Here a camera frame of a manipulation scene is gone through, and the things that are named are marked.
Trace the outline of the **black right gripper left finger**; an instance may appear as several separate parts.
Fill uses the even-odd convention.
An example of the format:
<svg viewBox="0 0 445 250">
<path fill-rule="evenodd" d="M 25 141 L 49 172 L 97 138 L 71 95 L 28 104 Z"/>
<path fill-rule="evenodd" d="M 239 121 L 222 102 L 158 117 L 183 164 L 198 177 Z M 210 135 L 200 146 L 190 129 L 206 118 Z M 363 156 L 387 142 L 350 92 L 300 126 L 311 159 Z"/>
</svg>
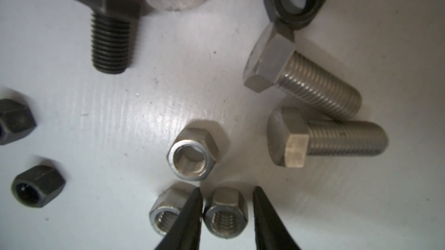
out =
<svg viewBox="0 0 445 250">
<path fill-rule="evenodd" d="M 156 250 L 198 250 L 202 226 L 203 197 L 196 187 L 170 231 L 155 248 Z"/>
</svg>

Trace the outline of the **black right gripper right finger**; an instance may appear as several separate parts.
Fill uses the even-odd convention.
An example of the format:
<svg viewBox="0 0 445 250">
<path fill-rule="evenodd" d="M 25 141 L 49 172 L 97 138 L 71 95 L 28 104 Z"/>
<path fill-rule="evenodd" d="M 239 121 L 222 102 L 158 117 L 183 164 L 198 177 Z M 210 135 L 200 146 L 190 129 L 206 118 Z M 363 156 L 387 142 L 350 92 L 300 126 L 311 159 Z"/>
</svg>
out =
<svg viewBox="0 0 445 250">
<path fill-rule="evenodd" d="M 264 190 L 259 186 L 253 191 L 253 207 L 258 250 L 301 250 L 285 228 Z"/>
</svg>

